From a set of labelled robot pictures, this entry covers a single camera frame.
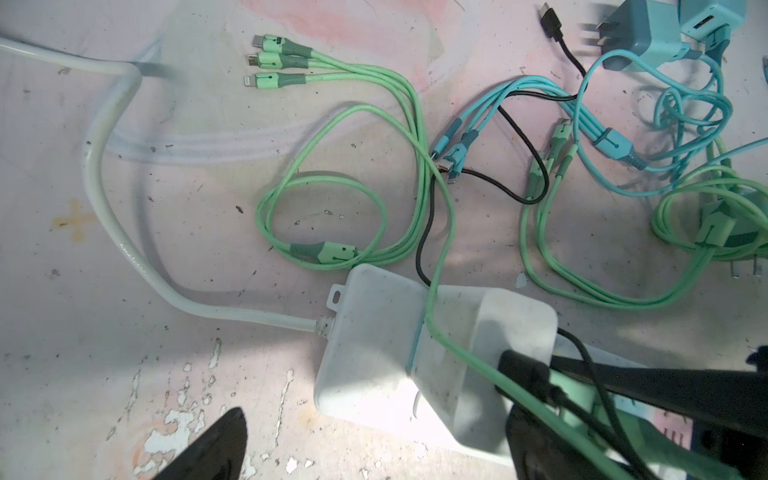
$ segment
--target light green cable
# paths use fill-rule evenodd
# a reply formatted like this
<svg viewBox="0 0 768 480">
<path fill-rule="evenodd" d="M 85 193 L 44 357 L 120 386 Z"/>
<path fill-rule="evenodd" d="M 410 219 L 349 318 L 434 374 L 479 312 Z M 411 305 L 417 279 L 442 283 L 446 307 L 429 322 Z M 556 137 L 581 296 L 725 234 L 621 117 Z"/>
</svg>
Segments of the light green cable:
<svg viewBox="0 0 768 480">
<path fill-rule="evenodd" d="M 586 292 L 588 295 L 581 295 L 552 286 L 546 283 L 535 272 L 528 256 L 528 215 L 532 207 L 524 206 L 520 223 L 520 251 L 523 264 L 525 265 L 525 269 L 531 279 L 549 292 L 565 296 L 573 300 L 589 303 L 591 305 L 602 306 L 615 310 L 652 310 L 662 306 L 670 305 L 679 300 L 693 286 L 695 279 L 698 278 L 704 267 L 706 267 L 706 265 L 709 263 L 710 259 L 714 255 L 713 249 L 698 247 L 699 252 L 694 255 L 694 259 L 691 261 L 688 269 L 675 283 L 675 285 L 667 293 L 649 299 L 622 296 L 605 290 L 596 283 L 593 283 L 590 280 L 582 278 L 571 272 L 562 264 L 560 264 L 557 259 L 554 258 L 554 256 L 551 255 L 551 252 L 546 245 L 545 228 L 551 209 L 551 204 L 554 201 L 554 198 L 557 196 L 559 187 L 563 181 L 563 177 L 567 169 L 568 164 L 566 163 L 560 167 L 554 181 L 552 182 L 547 200 L 545 201 L 544 205 L 538 209 L 538 214 L 535 215 L 535 224 L 538 233 L 538 247 L 541 255 L 553 270 L 571 282 L 574 286 Z"/>
<path fill-rule="evenodd" d="M 427 330 L 430 332 L 432 337 L 435 340 L 437 340 L 439 343 L 441 343 L 447 350 L 457 355 L 457 357 L 460 358 L 461 361 L 467 363 L 467 365 L 470 368 L 477 370 L 484 377 L 488 378 L 493 383 L 498 385 L 502 390 L 507 392 L 519 405 L 526 408 L 532 414 L 536 415 L 546 426 L 548 426 L 554 432 L 560 435 L 566 442 L 573 445 L 574 448 L 576 448 L 586 458 L 588 458 L 591 462 L 593 462 L 595 466 L 601 472 L 603 472 L 607 477 L 612 478 L 613 480 L 631 480 L 631 477 L 629 476 L 629 474 L 627 474 L 625 470 L 619 467 L 613 460 L 610 460 L 608 457 L 606 457 L 604 452 L 600 448 L 598 448 L 587 436 L 571 428 L 569 425 L 563 422 L 559 417 L 557 417 L 546 405 L 538 401 L 535 397 L 533 397 L 530 393 L 528 393 L 522 387 L 512 382 L 507 376 L 504 376 L 494 367 L 488 365 L 485 362 L 482 362 L 480 359 L 473 356 L 469 351 L 467 351 L 466 349 L 463 349 L 461 346 L 451 341 L 435 325 L 435 321 L 433 318 L 435 297 L 437 295 L 437 288 L 439 285 L 439 278 L 442 272 L 442 268 L 443 268 L 443 265 L 445 264 L 445 258 L 448 254 L 448 251 L 450 250 L 453 238 L 455 236 L 455 212 L 454 212 L 453 202 L 450 201 L 451 196 L 448 190 L 448 186 L 445 184 L 445 181 L 440 176 L 437 170 L 437 167 L 432 162 L 432 159 L 427 154 L 426 131 L 424 127 L 423 114 L 421 110 L 421 105 L 419 103 L 418 95 L 416 94 L 415 90 L 410 85 L 410 83 L 407 82 L 406 79 L 384 68 L 367 66 L 367 65 L 348 65 L 348 64 L 344 64 L 342 62 L 333 60 L 332 58 L 326 57 L 325 55 L 317 54 L 314 51 L 312 53 L 312 57 L 318 61 L 321 61 L 323 65 L 328 65 L 333 68 L 346 70 L 353 74 L 369 75 L 372 78 L 376 78 L 378 81 L 374 81 L 371 78 L 367 78 L 366 79 L 367 81 L 372 81 L 373 83 L 381 84 L 386 88 L 392 88 L 393 84 L 399 84 L 399 86 L 394 86 L 394 88 L 399 93 L 403 93 L 403 94 L 405 94 L 405 92 L 407 91 L 407 96 L 410 97 L 412 101 L 412 106 L 414 109 L 414 115 L 413 115 L 414 121 L 412 125 L 409 122 L 409 126 L 411 128 L 406 129 L 394 117 L 387 114 L 380 108 L 374 107 L 372 105 L 356 105 L 355 107 L 352 107 L 347 111 L 344 111 L 341 114 L 337 115 L 335 118 L 333 118 L 331 122 L 329 122 L 320 132 L 318 132 L 318 134 L 315 137 L 313 137 L 313 139 L 304 147 L 304 149 L 302 149 L 302 151 L 296 157 L 296 160 L 292 163 L 289 173 L 283 178 L 280 184 L 277 187 L 270 190 L 270 192 L 268 192 L 259 203 L 259 206 L 257 208 L 257 223 L 259 225 L 259 229 L 264 234 L 264 236 L 272 243 L 272 245 L 274 245 L 284 255 L 289 257 L 292 261 L 298 263 L 299 265 L 305 266 L 307 268 L 317 269 L 319 266 L 318 264 L 306 262 L 290 255 L 290 246 L 287 243 L 282 242 L 281 240 L 278 240 L 277 238 L 275 238 L 275 236 L 272 235 L 272 233 L 270 232 L 270 221 L 274 212 L 275 204 L 279 199 L 280 194 L 285 189 L 295 187 L 300 184 L 306 184 L 308 183 L 309 179 L 315 178 L 315 177 L 293 178 L 293 172 L 295 172 L 298 166 L 301 165 L 301 163 L 306 158 L 307 154 L 309 154 L 309 152 L 314 148 L 314 146 L 317 145 L 320 139 L 325 134 L 327 134 L 327 132 L 330 131 L 330 129 L 332 129 L 333 126 L 338 124 L 339 121 L 341 121 L 346 116 L 351 115 L 355 111 L 368 111 L 371 113 L 375 113 L 380 117 L 384 118 L 390 124 L 392 124 L 398 131 L 400 131 L 406 138 L 408 138 L 409 141 L 411 141 L 411 143 L 414 145 L 414 148 L 416 151 L 419 181 L 417 183 L 417 200 L 416 200 L 415 214 L 414 214 L 414 217 L 412 218 L 412 224 L 406 231 L 406 235 L 404 235 L 403 238 L 398 243 L 393 244 L 392 246 L 386 249 L 383 249 L 384 252 L 380 254 L 380 257 L 379 257 L 380 260 L 382 262 L 386 262 L 386 261 L 396 261 L 395 259 L 403 258 L 410 253 L 412 248 L 418 242 L 421 230 L 423 228 L 422 223 L 425 216 L 426 203 L 428 200 L 426 195 L 424 195 L 424 193 L 427 191 L 430 177 L 432 175 L 437 177 L 436 178 L 437 183 L 440 187 L 441 192 L 443 193 L 443 197 L 445 198 L 445 204 L 448 210 L 449 234 L 448 234 L 448 237 L 446 238 L 445 244 L 443 245 L 439 260 L 435 267 L 435 276 L 432 281 L 432 285 L 430 286 L 428 299 L 425 306 L 425 324 L 427 325 Z M 321 81 L 321 80 L 331 80 L 331 79 L 341 78 L 338 76 L 325 77 L 325 78 L 316 77 L 316 80 L 314 79 L 310 80 L 311 77 L 313 76 L 308 75 L 307 81 Z M 380 239 L 381 232 L 383 232 L 384 229 L 386 228 L 386 209 L 384 208 L 383 204 L 380 203 L 380 199 L 378 198 L 378 196 L 376 196 L 370 190 L 367 190 L 359 182 L 356 182 L 354 180 L 348 180 L 347 182 L 342 182 L 337 180 L 336 177 L 332 177 L 332 178 L 333 180 L 329 180 L 326 176 L 321 176 L 321 177 L 317 177 L 317 180 L 312 180 L 312 181 L 317 181 L 317 182 L 333 181 L 335 183 L 358 188 L 359 190 L 366 192 L 366 194 L 368 194 L 377 203 L 377 205 L 379 205 L 379 209 L 382 212 L 382 227 L 379 229 L 379 233 L 374 237 L 371 244 L 363 252 L 360 252 L 357 255 L 358 257 L 357 262 L 359 261 L 369 262 L 373 258 L 375 258 L 375 255 L 377 253 L 379 253 L 379 251 L 374 252 L 371 250 L 372 248 L 374 248 L 374 246 Z M 355 261 L 348 260 L 346 262 L 334 263 L 334 264 L 328 265 L 328 267 L 344 268 L 344 267 L 352 266 L 354 263 Z"/>
<path fill-rule="evenodd" d="M 395 118 L 378 108 L 369 108 L 370 106 L 355 106 L 347 109 L 342 114 L 334 118 L 331 122 L 329 122 L 320 132 L 318 132 L 317 135 L 315 135 L 315 137 L 304 147 L 304 149 L 302 149 L 302 151 L 296 157 L 296 160 L 291 165 L 288 174 L 283 177 L 281 183 L 270 192 L 268 192 L 267 195 L 265 195 L 265 197 L 261 200 L 259 207 L 257 208 L 257 224 L 259 225 L 261 232 L 274 247 L 276 247 L 283 255 L 290 258 L 294 263 L 297 263 L 306 268 L 314 270 L 335 270 L 339 268 L 350 268 L 351 266 L 354 266 L 363 260 L 365 260 L 367 263 L 373 263 L 380 266 L 394 263 L 407 257 L 418 243 L 423 220 L 425 218 L 425 208 L 427 206 L 427 198 L 425 193 L 429 184 L 429 178 L 426 174 L 427 170 L 424 167 L 424 163 L 431 162 L 431 159 L 426 153 L 427 143 L 425 139 L 425 128 L 421 108 L 419 106 L 418 96 L 415 96 L 415 90 L 410 86 L 406 79 L 387 69 L 364 65 L 351 66 L 339 61 L 335 61 L 326 56 L 323 56 L 323 64 L 332 68 L 345 68 L 348 70 L 348 72 L 310 74 L 306 75 L 307 82 L 331 80 L 362 80 L 369 81 L 374 84 L 379 84 L 387 88 L 397 98 L 406 116 L 406 121 L 409 128 L 406 130 Z M 411 223 L 403 236 L 393 245 L 383 249 L 373 250 L 382 236 L 382 231 L 386 229 L 386 209 L 383 208 L 383 206 L 379 206 L 379 210 L 382 212 L 382 227 L 379 233 L 376 235 L 376 237 L 374 237 L 371 245 L 369 245 L 363 252 L 356 254 L 352 259 L 337 263 L 319 264 L 297 258 L 291 253 L 290 245 L 288 243 L 277 239 L 270 232 L 270 225 L 276 202 L 281 193 L 289 186 L 289 183 L 290 186 L 296 186 L 302 183 L 301 180 L 291 180 L 293 177 L 293 172 L 295 172 L 296 169 L 302 164 L 302 162 L 306 159 L 306 156 L 317 145 L 317 143 L 343 118 L 351 113 L 354 113 L 355 111 L 360 110 L 368 110 L 372 113 L 382 116 L 402 134 L 404 134 L 414 146 L 417 160 L 417 188 L 415 209 Z M 374 199 L 374 201 L 376 201 L 377 197 L 372 196 L 367 191 L 367 189 L 363 190 L 364 187 L 359 182 L 354 180 L 345 180 L 343 182 L 339 180 L 334 181 L 335 183 L 345 184 L 347 186 L 364 191 L 372 199 Z"/>
<path fill-rule="evenodd" d="M 432 174 L 437 177 L 437 183 L 440 186 L 440 190 L 445 199 L 445 205 L 448 209 L 449 217 L 449 231 L 448 236 L 445 239 L 445 244 L 440 251 L 440 257 L 435 265 L 435 274 L 432 278 L 432 285 L 429 287 L 429 293 L 427 295 L 426 308 L 424 312 L 424 323 L 427 326 L 427 330 L 433 339 L 443 345 L 449 352 L 456 355 L 461 361 L 466 363 L 470 368 L 474 369 L 485 378 L 496 384 L 499 388 L 508 393 L 516 404 L 527 409 L 533 415 L 535 415 L 542 423 L 552 429 L 556 434 L 562 437 L 566 442 L 570 443 L 575 449 L 577 449 L 584 457 L 592 462 L 597 469 L 603 472 L 607 477 L 613 480 L 631 480 L 632 477 L 623 470 L 616 462 L 605 456 L 597 446 L 586 436 L 581 434 L 578 430 L 573 429 L 567 423 L 565 423 L 559 416 L 555 415 L 546 405 L 541 403 L 527 390 L 520 387 L 515 382 L 512 382 L 506 375 L 499 372 L 496 368 L 483 362 L 476 356 L 472 355 L 468 350 L 462 348 L 459 344 L 453 342 L 448 338 L 438 327 L 435 325 L 434 320 L 434 308 L 435 299 L 437 298 L 437 289 L 440 281 L 440 275 L 442 273 L 443 265 L 445 264 L 445 258 L 448 255 L 448 251 L 451 248 L 453 238 L 455 236 L 455 213 L 453 210 L 453 202 L 450 201 L 451 195 L 448 190 L 448 185 L 442 179 L 437 167 L 429 162 L 428 166 L 432 170 Z"/>
<path fill-rule="evenodd" d="M 717 138 L 707 149 L 707 155 L 710 156 L 710 159 L 714 158 L 715 147 L 717 147 L 719 152 L 727 151 L 724 142 Z M 528 257 L 528 215 L 532 207 L 523 207 L 521 215 L 520 251 L 523 264 L 525 265 L 528 275 L 534 282 L 549 292 L 573 300 L 578 300 L 583 303 L 615 310 L 652 310 L 668 306 L 684 296 L 711 260 L 737 260 L 748 258 L 756 253 L 764 254 L 766 250 L 768 250 L 763 247 L 768 241 L 768 218 L 766 218 L 765 213 L 755 203 L 745 198 L 738 191 L 740 187 L 748 187 L 768 197 L 768 188 L 757 182 L 739 178 L 736 171 L 725 165 L 704 166 L 680 179 L 677 182 L 676 187 L 662 197 L 659 205 L 654 211 L 654 216 L 651 221 L 651 226 L 659 238 L 694 254 L 689 267 L 685 270 L 680 279 L 666 293 L 650 298 L 634 298 L 606 290 L 595 282 L 577 275 L 562 265 L 562 263 L 551 254 L 551 251 L 546 244 L 545 231 L 548 215 L 551 209 L 551 204 L 557 196 L 558 189 L 565 173 L 564 171 L 567 167 L 566 164 L 558 171 L 558 174 L 552 182 L 551 191 L 547 200 L 541 207 L 539 207 L 537 214 L 535 215 L 537 245 L 539 252 L 550 268 L 573 286 L 576 286 L 583 293 L 586 293 L 586 295 L 549 285 L 534 271 L 530 258 Z M 714 179 L 696 180 L 698 177 L 705 174 L 719 174 L 719 176 Z M 731 209 L 738 209 L 739 215 L 742 218 L 751 220 L 758 226 L 759 233 L 756 236 L 756 239 L 745 246 L 729 248 L 718 247 L 716 245 L 700 245 L 678 237 L 672 228 L 673 222 L 670 212 L 673 202 L 681 194 L 712 194 L 718 200 L 726 201 Z"/>
</svg>

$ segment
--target pink stain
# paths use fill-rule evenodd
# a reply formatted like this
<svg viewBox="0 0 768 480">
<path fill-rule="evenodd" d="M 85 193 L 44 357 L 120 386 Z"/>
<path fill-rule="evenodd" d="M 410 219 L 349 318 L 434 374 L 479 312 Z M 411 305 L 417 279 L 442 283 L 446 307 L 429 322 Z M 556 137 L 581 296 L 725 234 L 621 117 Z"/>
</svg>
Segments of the pink stain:
<svg viewBox="0 0 768 480">
<path fill-rule="evenodd" d="M 345 8 L 338 3 L 331 6 L 316 0 L 241 0 L 244 8 L 316 39 L 319 44 L 353 46 L 384 58 L 391 58 L 393 49 L 408 48 L 403 33 L 409 32 L 409 27 L 393 28 L 391 22 L 384 22 L 382 18 L 396 12 L 398 18 L 412 18 L 413 24 L 419 21 L 422 25 L 436 26 L 451 1 L 359 0 L 361 5 L 357 8 Z M 416 80 L 415 86 L 424 88 L 429 81 L 425 62 L 409 67 L 411 71 L 407 73 Z"/>
</svg>

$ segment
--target power adapter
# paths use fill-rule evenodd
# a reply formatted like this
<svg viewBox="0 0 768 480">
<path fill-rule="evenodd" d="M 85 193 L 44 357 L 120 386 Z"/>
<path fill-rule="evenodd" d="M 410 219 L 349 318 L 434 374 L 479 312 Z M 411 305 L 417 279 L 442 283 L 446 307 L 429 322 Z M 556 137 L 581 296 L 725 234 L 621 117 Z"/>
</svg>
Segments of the power adapter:
<svg viewBox="0 0 768 480">
<path fill-rule="evenodd" d="M 768 215 L 768 197 L 758 191 L 743 194 L 744 198 L 757 205 L 764 214 Z M 742 210 L 730 206 L 725 200 L 709 202 L 701 207 L 701 217 L 705 218 L 716 210 L 728 210 L 730 216 L 736 218 L 736 225 L 731 230 L 724 247 L 743 247 L 752 243 L 760 232 L 756 223 L 747 216 L 742 215 Z"/>
<path fill-rule="evenodd" d="M 725 25 L 736 30 L 744 23 L 746 0 L 680 0 L 680 31 L 694 40 Z"/>
<path fill-rule="evenodd" d="M 690 45 L 680 40 L 680 23 L 674 5 L 654 0 L 626 0 L 598 26 L 598 44 L 603 53 L 628 50 L 651 67 L 685 56 Z M 603 63 L 608 70 L 630 68 L 624 57 L 612 57 Z"/>
</svg>

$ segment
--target black object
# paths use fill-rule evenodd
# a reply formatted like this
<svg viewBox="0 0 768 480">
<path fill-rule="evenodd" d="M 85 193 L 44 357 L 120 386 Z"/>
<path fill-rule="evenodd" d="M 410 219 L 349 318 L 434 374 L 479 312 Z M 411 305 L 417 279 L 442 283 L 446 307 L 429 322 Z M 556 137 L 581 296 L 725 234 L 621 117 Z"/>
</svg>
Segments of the black object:
<svg viewBox="0 0 768 480">
<path fill-rule="evenodd" d="M 692 452 L 731 465 L 748 480 L 768 478 L 768 439 L 706 422 L 694 422 L 693 434 Z"/>
<path fill-rule="evenodd" d="M 513 406 L 505 427 L 518 480 L 607 480 L 539 419 Z"/>
<path fill-rule="evenodd" d="M 768 346 L 761 346 L 746 358 L 747 365 L 754 365 L 758 372 L 768 372 Z"/>
<path fill-rule="evenodd" d="M 553 356 L 551 367 L 592 383 L 584 363 Z M 768 373 L 635 369 L 595 364 L 606 389 L 694 420 L 768 438 Z"/>
<path fill-rule="evenodd" d="M 551 12 L 551 15 L 554 16 L 554 19 L 557 23 L 557 29 L 559 31 L 560 21 L 558 20 L 557 15 L 554 14 L 554 10 L 552 8 L 548 9 L 547 13 L 549 14 L 549 12 Z M 549 35 L 547 27 L 545 27 L 544 18 L 541 19 L 541 26 L 545 28 L 545 32 L 547 32 L 547 35 L 550 38 L 552 38 L 553 35 Z M 571 63 L 576 67 L 576 69 L 579 70 L 579 72 L 581 73 L 581 76 L 584 77 L 586 75 L 584 66 L 581 65 L 579 60 L 577 60 L 576 57 L 573 56 L 571 51 L 568 50 L 568 46 L 565 44 L 565 41 L 562 39 L 562 33 L 560 33 L 559 35 L 558 43 L 563 49 L 563 53 L 565 53 L 565 56 L 568 57 L 568 60 L 571 61 Z M 516 96 L 534 97 L 534 98 L 540 98 L 541 100 L 549 100 L 549 101 L 574 101 L 577 98 L 577 95 L 560 97 L 557 95 L 547 95 L 540 91 L 530 91 L 530 90 L 511 91 L 507 94 L 506 98 L 516 97 Z M 541 155 L 538 154 L 538 151 L 533 146 L 531 141 L 528 139 L 528 136 L 526 136 L 525 133 L 523 133 L 523 130 L 515 123 L 515 121 L 510 116 L 510 114 L 507 113 L 507 111 L 501 105 L 498 106 L 498 111 L 499 113 L 502 114 L 502 117 L 504 117 L 504 119 L 510 124 L 510 126 L 515 130 L 515 132 L 518 135 L 520 135 L 520 138 L 525 143 L 525 146 L 528 147 L 528 149 L 533 154 L 533 157 L 536 160 L 536 164 L 538 165 L 539 170 L 541 170 L 542 175 L 544 177 L 544 187 L 541 189 L 541 193 L 537 198 L 529 200 L 527 198 L 523 198 L 515 194 L 512 190 L 509 190 L 504 184 L 502 184 L 501 182 L 499 182 L 498 180 L 492 177 L 489 177 L 488 175 L 482 174 L 471 168 L 464 168 L 462 169 L 462 172 L 472 175 L 474 177 L 480 178 L 482 180 L 485 180 L 490 184 L 493 184 L 494 186 L 501 189 L 501 191 L 503 191 L 505 194 L 510 196 L 515 201 L 520 202 L 521 204 L 525 204 L 525 205 L 537 204 L 540 201 L 544 200 L 544 197 L 546 197 L 547 193 L 549 193 L 549 175 L 546 173 L 546 166 L 544 165 L 544 161 L 541 159 Z M 426 286 L 432 285 L 432 281 L 424 274 L 424 270 L 422 269 L 422 251 L 424 250 L 424 243 L 427 240 L 429 231 L 432 229 L 432 222 L 434 221 L 434 219 L 435 219 L 435 179 L 432 178 L 432 182 L 429 185 L 429 218 L 424 228 L 424 232 L 422 233 L 422 237 L 421 239 L 419 239 L 419 245 L 416 247 L 416 273 L 419 275 L 419 278 L 422 279 L 422 282 L 426 284 Z"/>
<path fill-rule="evenodd" d="M 562 328 L 558 328 L 558 335 L 563 336 L 564 338 L 568 339 L 569 342 L 573 343 L 578 350 L 579 355 L 581 355 L 583 360 L 582 365 L 584 365 L 587 372 L 589 372 L 591 383 L 598 391 L 598 398 L 600 398 L 600 403 L 603 404 L 603 408 L 605 409 L 605 413 L 608 417 L 608 421 L 611 424 L 611 428 L 617 436 L 618 446 L 620 447 L 620 449 L 617 451 L 624 456 L 630 465 L 632 465 L 635 473 L 639 477 L 647 478 L 649 480 L 657 478 L 657 476 L 648 468 L 648 465 L 643 462 L 643 459 L 640 458 L 640 456 L 634 451 L 634 448 L 632 447 L 632 444 L 627 437 L 627 433 L 624 431 L 624 426 L 619 421 L 614 400 L 608 396 L 603 383 L 598 380 L 598 371 L 595 369 L 595 364 L 592 361 L 592 357 L 590 356 L 589 352 L 587 351 L 587 347 L 581 340 L 579 340 L 579 338 L 576 337 L 576 335 L 563 330 Z"/>
<path fill-rule="evenodd" d="M 576 415 L 615 451 L 619 452 L 621 456 L 630 462 L 631 473 L 639 478 L 653 478 L 652 474 L 649 476 L 647 467 L 634 451 L 629 441 L 624 441 L 619 435 L 611 431 L 608 425 L 605 425 L 590 412 L 587 412 L 571 401 L 560 387 L 554 386 L 549 382 L 549 367 L 546 364 L 517 353 L 514 350 L 507 350 L 502 353 L 498 361 L 498 371 L 526 389 L 540 401 L 548 401 L 551 405 L 565 408 Z M 513 400 L 500 388 L 496 387 L 496 391 L 506 398 Z M 520 469 L 523 470 L 518 470 L 518 478 L 524 478 L 522 475 L 528 475 L 529 478 L 537 478 L 532 475 L 538 472 L 544 475 L 543 478 L 554 479 L 560 478 L 567 469 L 584 467 L 575 459 L 581 458 L 586 461 L 586 458 L 579 451 L 573 449 L 568 443 L 560 439 L 559 435 L 555 436 L 558 442 L 554 442 L 549 428 L 535 432 L 536 429 L 544 428 L 544 424 L 522 407 L 513 407 L 507 422 L 507 442 L 510 445 L 510 450 L 513 452 L 513 462 L 516 468 L 520 465 Z M 517 437 L 518 432 L 513 429 L 523 429 L 524 436 L 522 438 Z M 581 477 L 571 474 L 570 477 L 566 478 Z"/>
<path fill-rule="evenodd" d="M 539 401 L 547 401 L 552 385 L 549 383 L 549 367 L 545 363 L 514 350 L 507 350 L 498 360 L 498 371 L 528 390 Z M 510 398 L 498 385 L 496 392 L 514 402 L 514 399 Z"/>
<path fill-rule="evenodd" d="M 237 480 L 248 431 L 239 407 L 221 416 L 154 480 Z"/>
<path fill-rule="evenodd" d="M 541 17 L 539 18 L 539 21 L 547 38 L 553 38 L 555 41 L 562 40 L 563 32 L 560 31 L 560 27 L 562 27 L 563 24 L 560 23 L 558 14 L 554 13 L 554 8 L 549 8 L 549 5 L 544 4 L 544 8 L 541 9 L 540 13 Z"/>
</svg>

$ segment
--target usb connector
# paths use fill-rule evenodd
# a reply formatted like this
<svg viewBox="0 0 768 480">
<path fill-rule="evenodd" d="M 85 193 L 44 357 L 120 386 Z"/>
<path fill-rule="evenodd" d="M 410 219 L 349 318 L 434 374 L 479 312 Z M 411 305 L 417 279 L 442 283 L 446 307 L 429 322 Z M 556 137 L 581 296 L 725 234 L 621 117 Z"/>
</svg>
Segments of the usb connector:
<svg viewBox="0 0 768 480">
<path fill-rule="evenodd" d="M 554 8 L 550 8 L 548 3 L 544 3 L 544 6 L 538 11 L 541 22 L 541 27 L 544 29 L 544 33 L 547 38 L 553 38 L 555 41 L 563 39 L 563 32 L 560 31 L 560 27 L 563 26 L 560 23 L 558 14 L 554 13 Z"/>
</svg>

